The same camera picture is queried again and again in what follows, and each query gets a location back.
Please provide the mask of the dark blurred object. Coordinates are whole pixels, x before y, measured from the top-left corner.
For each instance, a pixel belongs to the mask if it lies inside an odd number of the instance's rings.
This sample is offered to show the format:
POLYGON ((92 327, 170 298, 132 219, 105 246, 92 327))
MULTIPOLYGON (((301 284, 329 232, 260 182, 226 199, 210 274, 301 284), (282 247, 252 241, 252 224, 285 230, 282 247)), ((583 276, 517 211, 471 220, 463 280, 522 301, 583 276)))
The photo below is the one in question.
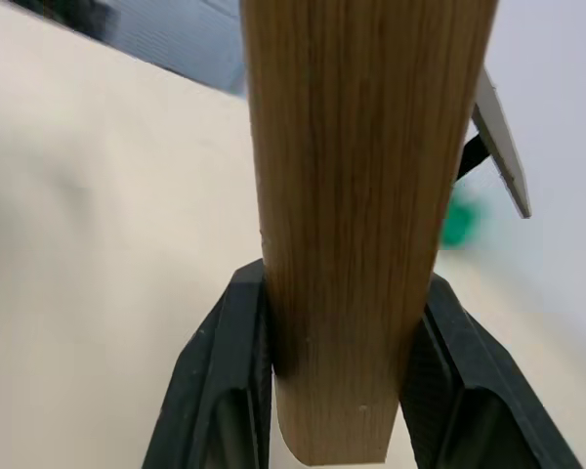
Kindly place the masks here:
POLYGON ((117 10, 106 0, 8 0, 98 41, 112 33, 117 10))

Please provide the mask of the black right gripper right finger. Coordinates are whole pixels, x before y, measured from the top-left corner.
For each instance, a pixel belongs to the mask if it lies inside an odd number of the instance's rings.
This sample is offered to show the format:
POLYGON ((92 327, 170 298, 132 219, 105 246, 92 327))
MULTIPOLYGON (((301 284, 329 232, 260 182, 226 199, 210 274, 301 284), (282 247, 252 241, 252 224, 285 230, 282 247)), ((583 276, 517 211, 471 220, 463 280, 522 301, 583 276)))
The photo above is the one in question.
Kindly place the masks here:
POLYGON ((418 469, 582 469, 510 353, 440 276, 401 407, 418 469))

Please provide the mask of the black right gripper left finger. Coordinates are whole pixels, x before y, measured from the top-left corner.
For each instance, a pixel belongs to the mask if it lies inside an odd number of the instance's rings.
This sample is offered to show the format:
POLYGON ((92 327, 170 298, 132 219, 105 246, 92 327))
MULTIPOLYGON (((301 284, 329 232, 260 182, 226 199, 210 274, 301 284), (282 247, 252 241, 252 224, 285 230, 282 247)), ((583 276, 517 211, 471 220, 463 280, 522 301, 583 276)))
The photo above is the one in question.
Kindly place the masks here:
POLYGON ((264 266, 236 270, 181 351, 142 469, 269 469, 272 357, 264 266))

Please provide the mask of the grey corrugated board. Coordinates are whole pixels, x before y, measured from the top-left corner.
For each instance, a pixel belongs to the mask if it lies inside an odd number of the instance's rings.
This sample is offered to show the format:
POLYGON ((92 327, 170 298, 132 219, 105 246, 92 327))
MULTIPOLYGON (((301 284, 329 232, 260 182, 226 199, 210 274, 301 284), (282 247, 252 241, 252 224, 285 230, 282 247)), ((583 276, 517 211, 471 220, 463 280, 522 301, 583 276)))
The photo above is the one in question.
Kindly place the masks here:
POLYGON ((106 0, 118 12, 102 41, 227 93, 245 94, 240 0, 106 0))

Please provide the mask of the green object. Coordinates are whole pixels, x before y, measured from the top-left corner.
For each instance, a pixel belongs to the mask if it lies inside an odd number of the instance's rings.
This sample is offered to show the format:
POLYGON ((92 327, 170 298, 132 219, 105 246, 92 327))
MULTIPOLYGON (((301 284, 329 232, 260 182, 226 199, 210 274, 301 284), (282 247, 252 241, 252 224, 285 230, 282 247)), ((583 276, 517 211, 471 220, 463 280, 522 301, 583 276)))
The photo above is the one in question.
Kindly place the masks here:
POLYGON ((467 246, 477 237, 482 217, 483 205, 478 199, 454 192, 442 225, 441 247, 460 249, 467 246))

